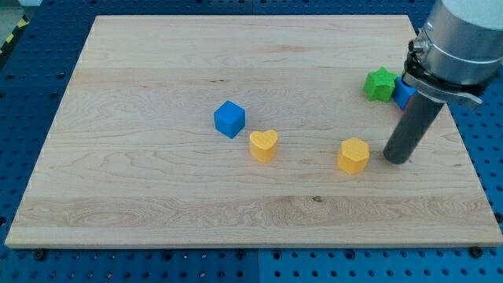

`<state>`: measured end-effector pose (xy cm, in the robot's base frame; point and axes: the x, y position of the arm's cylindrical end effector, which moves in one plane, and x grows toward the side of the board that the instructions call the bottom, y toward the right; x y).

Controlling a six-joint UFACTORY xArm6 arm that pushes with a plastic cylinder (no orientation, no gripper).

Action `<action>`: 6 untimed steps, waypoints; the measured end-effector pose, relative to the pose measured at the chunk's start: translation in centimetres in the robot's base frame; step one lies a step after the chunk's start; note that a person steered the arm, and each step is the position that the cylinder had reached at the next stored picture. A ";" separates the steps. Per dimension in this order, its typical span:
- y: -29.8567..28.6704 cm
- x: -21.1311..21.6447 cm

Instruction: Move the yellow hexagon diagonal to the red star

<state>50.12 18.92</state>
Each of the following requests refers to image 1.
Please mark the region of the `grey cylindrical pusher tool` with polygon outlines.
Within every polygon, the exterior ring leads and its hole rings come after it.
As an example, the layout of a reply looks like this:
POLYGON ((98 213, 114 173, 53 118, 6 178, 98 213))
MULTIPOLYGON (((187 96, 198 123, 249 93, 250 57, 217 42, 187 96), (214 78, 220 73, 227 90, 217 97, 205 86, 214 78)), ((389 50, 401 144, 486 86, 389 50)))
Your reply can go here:
POLYGON ((384 157, 393 164, 403 164, 444 106, 422 94, 415 94, 384 147, 384 157))

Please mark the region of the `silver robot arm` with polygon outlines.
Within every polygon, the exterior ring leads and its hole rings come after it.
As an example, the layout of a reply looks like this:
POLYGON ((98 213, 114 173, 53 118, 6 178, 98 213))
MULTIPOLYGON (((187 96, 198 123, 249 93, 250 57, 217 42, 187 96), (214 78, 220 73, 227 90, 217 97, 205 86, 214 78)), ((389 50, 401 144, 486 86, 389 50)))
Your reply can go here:
POLYGON ((388 139, 384 157, 405 163, 444 104, 481 105, 501 64, 501 1, 436 1, 409 41, 402 81, 416 93, 388 139))

